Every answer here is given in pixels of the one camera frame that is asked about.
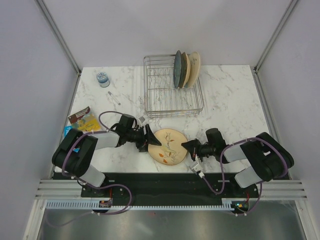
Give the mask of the dark teal plate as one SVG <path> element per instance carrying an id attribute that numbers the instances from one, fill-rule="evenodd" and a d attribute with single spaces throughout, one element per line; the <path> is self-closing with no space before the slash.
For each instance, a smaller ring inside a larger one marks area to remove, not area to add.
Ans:
<path id="1" fill-rule="evenodd" d="M 182 53 L 178 50 L 175 54 L 173 65 L 173 84 L 174 88 L 179 88 L 182 71 Z"/>

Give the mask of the blue and cream plate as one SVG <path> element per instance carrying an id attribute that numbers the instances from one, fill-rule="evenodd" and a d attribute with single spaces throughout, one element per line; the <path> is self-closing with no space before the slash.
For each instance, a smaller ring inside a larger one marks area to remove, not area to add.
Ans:
<path id="1" fill-rule="evenodd" d="M 189 61 L 190 61 L 190 72 L 189 72 L 189 78 L 187 83 L 185 84 L 185 88 L 191 88 L 196 83 L 200 68 L 201 68 L 201 57 L 200 54 L 197 51 L 192 52 L 188 55 Z"/>

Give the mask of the cream plate with yellow bird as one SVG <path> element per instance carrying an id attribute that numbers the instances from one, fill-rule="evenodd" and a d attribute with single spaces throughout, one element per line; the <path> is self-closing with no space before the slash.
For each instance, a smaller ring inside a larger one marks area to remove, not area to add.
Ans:
<path id="1" fill-rule="evenodd" d="M 186 52 L 184 52 L 181 56 L 181 74 L 180 74 L 180 82 L 179 87 L 183 88 L 189 80 L 191 70 L 191 62 L 189 56 Z"/>

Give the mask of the cream plate with blue bird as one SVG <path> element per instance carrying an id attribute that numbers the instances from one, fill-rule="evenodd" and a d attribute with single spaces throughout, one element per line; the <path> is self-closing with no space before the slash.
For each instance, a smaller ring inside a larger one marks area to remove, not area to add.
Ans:
<path id="1" fill-rule="evenodd" d="M 174 166 L 185 159 L 188 151 L 182 146 L 182 143 L 188 140 L 184 134 L 171 128 L 163 128 L 154 135 L 161 143 L 161 146 L 148 145 L 148 153 L 155 161 Z"/>

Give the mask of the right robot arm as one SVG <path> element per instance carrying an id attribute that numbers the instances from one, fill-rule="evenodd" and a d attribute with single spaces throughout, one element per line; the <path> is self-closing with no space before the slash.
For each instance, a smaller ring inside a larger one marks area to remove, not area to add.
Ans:
<path id="1" fill-rule="evenodd" d="M 233 144 L 226 144 L 218 128 L 208 129 L 205 134 L 207 142 L 204 144 L 198 139 L 181 144 L 194 162 L 190 168 L 209 184 L 201 166 L 203 158 L 215 157 L 221 168 L 226 164 L 248 160 L 250 166 L 231 178 L 229 191 L 235 197 L 242 196 L 247 187 L 253 184 L 284 177 L 295 164 L 292 155 L 266 132 Z"/>

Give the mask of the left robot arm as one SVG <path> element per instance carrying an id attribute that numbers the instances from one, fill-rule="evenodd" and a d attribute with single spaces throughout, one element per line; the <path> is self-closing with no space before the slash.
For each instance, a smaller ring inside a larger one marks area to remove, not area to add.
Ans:
<path id="1" fill-rule="evenodd" d="M 119 122 L 105 130 L 84 132 L 72 128 L 68 131 L 52 156 L 52 164 L 61 168 L 66 177 L 74 177 L 92 186 L 92 191 L 99 197 L 106 196 L 110 185 L 105 181 L 105 174 L 91 165 L 96 150 L 118 148 L 134 143 L 140 153 L 148 151 L 150 145 L 161 146 L 148 124 L 139 126 L 135 117 L 119 113 Z"/>

